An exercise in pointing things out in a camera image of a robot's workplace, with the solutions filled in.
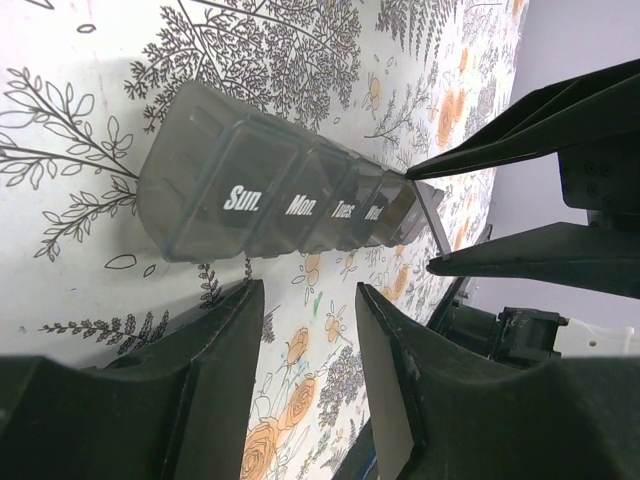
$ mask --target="floral pattern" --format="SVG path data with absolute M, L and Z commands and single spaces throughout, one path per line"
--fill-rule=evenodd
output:
M 355 285 L 375 285 L 426 322 L 451 281 L 426 270 L 433 235 L 395 249 L 167 264 L 137 218 L 144 158 L 177 89 L 196 80 L 404 171 L 508 106 L 527 9 L 10 2 L 0 36 L 20 48 L 0 54 L 2 353 L 102 366 L 214 308 L 227 286 L 262 278 L 241 478 L 331 478 L 369 418 Z M 454 250 L 482 231 L 494 174 L 430 181 L 445 192 L 438 212 Z

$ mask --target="floral tablecloth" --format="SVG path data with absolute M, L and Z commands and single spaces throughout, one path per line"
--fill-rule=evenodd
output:
M 523 0 L 8 0 L 0 38 L 0 351 L 104 365 L 265 280 L 243 479 L 331 478 L 369 413 L 355 328 L 365 281 L 426 321 L 449 280 L 425 230 L 396 249 L 167 264 L 136 180 L 188 79 L 398 170 L 506 108 Z M 442 178 L 454 249 L 493 171 Z

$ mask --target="translucent plastic container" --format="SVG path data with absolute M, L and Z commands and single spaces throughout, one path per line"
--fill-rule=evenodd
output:
M 395 245 L 424 217 L 403 176 L 196 82 L 149 152 L 138 211 L 167 261 L 198 263 Z

